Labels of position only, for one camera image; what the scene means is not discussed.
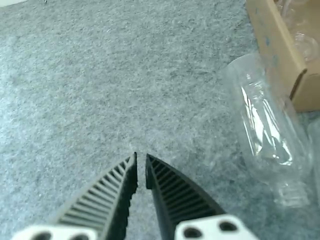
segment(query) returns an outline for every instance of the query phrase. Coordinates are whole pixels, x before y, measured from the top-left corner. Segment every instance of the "clear plastic bottle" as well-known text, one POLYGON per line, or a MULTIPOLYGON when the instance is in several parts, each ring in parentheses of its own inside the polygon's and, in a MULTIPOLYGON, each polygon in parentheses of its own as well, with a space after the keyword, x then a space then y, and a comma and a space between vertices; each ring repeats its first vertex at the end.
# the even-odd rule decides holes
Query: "clear plastic bottle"
POLYGON ((226 78, 248 170, 270 186, 276 203, 286 207, 309 204, 303 179, 311 171, 313 158, 303 127, 291 116, 291 102, 271 95, 257 53, 231 62, 226 78))
POLYGON ((308 133, 311 138, 311 144, 314 155, 314 180, 318 196, 318 205, 320 206, 320 118, 317 118, 308 126, 308 133))

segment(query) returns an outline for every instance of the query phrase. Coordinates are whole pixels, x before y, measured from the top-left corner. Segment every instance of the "gray carpet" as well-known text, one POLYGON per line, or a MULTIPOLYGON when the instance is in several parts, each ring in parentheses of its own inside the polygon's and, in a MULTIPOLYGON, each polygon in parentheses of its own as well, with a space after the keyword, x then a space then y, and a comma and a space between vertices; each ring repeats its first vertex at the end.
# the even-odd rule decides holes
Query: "gray carpet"
POLYGON ((223 69, 257 49, 243 0, 29 0, 0 8, 0 238, 133 151, 127 240, 159 240, 145 154, 262 240, 319 239, 316 206, 277 209, 244 166, 223 69))

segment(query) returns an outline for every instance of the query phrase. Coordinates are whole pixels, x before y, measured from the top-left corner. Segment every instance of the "cardboard box flap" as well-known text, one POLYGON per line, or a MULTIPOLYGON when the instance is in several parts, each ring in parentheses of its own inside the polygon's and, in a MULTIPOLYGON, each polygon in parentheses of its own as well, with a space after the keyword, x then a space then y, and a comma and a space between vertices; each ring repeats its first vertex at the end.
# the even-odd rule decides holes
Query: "cardboard box flap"
POLYGON ((284 94, 293 96, 304 74, 305 60, 282 20, 274 0, 246 0, 261 56, 273 72, 270 81, 281 81, 284 94))

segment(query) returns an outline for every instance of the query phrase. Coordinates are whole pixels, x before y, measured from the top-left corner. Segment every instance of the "mounting hole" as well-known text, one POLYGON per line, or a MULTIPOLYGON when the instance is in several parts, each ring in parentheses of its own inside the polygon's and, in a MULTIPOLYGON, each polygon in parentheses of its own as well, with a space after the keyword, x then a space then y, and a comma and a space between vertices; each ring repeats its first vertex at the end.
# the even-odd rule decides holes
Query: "mounting hole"
POLYGON ((233 231, 238 230, 236 225, 234 225, 233 223, 228 222, 228 221, 221 222, 219 227, 224 232, 233 232, 233 231))
POLYGON ((80 234, 80 235, 74 236, 70 240, 89 240, 89 237, 87 235, 80 234))
POLYGON ((185 238, 187 238, 187 239, 197 239, 197 238, 200 238, 202 236, 202 233, 198 229, 196 229, 194 227, 186 228, 183 231, 183 233, 184 233, 185 238))
POLYGON ((50 240, 50 239, 51 239, 51 233, 48 231, 40 232, 32 238, 32 240, 50 240))

